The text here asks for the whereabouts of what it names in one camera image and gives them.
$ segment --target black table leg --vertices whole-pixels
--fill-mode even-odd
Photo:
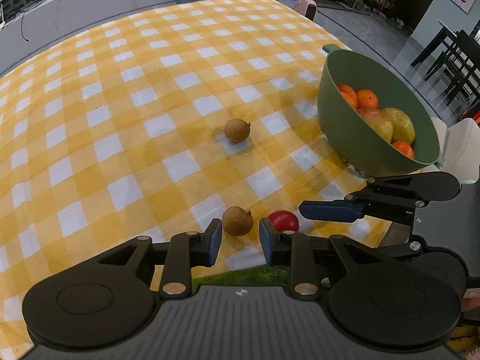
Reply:
[[[438,34],[435,35],[435,37],[430,41],[430,43],[427,45],[426,48],[423,49],[423,51],[418,54],[418,57],[415,58],[415,60],[411,63],[412,67],[417,66],[418,64],[421,64],[424,60],[426,60],[434,50],[442,44],[442,42],[445,40],[447,37],[447,30],[445,27],[442,27],[440,31],[438,31]]]

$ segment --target red tomato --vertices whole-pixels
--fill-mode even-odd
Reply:
[[[397,149],[403,155],[406,155],[411,159],[415,158],[415,153],[413,152],[412,147],[408,143],[398,140],[397,142],[393,142],[392,146],[395,147],[395,149]]]
[[[268,219],[272,222],[273,227],[278,232],[285,230],[299,230],[299,219],[293,212],[286,210],[275,211],[268,215]]]

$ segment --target pink object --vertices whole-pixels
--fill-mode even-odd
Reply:
[[[315,16],[315,12],[317,11],[317,4],[313,0],[297,0],[295,6],[293,7],[295,12],[298,12],[302,16],[308,17],[310,20],[313,20],[313,17],[307,16],[307,12],[312,12],[313,16]]]

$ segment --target white counter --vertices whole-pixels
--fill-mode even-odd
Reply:
[[[126,14],[174,3],[175,0],[45,0],[18,15],[0,31],[0,77],[23,61],[76,33]]]

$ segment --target orange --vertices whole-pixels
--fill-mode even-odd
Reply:
[[[351,88],[350,86],[348,85],[345,85],[345,84],[337,84],[337,88],[340,92],[344,92],[348,95],[350,95],[350,97],[355,101],[355,104],[357,103],[357,93],[355,93],[355,91],[353,90],[353,88]]]
[[[395,149],[397,149],[403,155],[406,155],[411,159],[415,158],[415,153],[413,152],[412,147],[408,143],[398,140],[397,142],[393,142],[392,146],[395,147]]]
[[[378,108],[378,97],[370,89],[357,91],[359,108]]]
[[[357,109],[357,98],[353,98],[352,96],[350,96],[349,93],[345,93],[345,92],[341,92],[342,93],[342,96],[343,98],[346,100],[347,103],[349,103],[353,109]]]

